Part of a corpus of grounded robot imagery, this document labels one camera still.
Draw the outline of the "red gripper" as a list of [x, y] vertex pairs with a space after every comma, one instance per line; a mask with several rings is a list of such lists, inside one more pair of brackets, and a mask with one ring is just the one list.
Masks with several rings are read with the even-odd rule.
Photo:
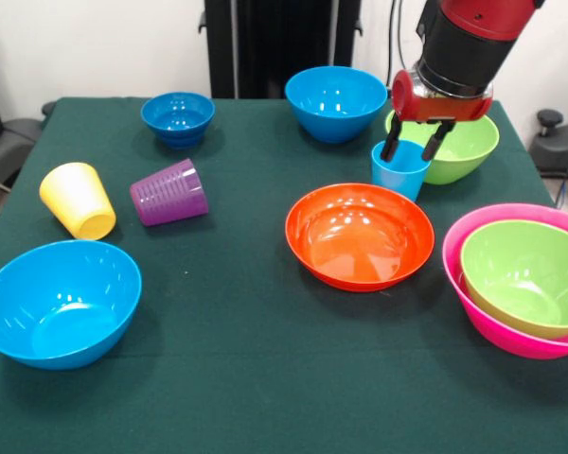
[[478, 97], [454, 97], [434, 91], [421, 80], [415, 70], [398, 71], [392, 84], [395, 112], [382, 148], [381, 159], [386, 163], [393, 160], [399, 145], [402, 122], [440, 121], [421, 154], [423, 161], [431, 162], [446, 135], [454, 129], [455, 122], [475, 121], [483, 117], [492, 103], [492, 96], [492, 83]]

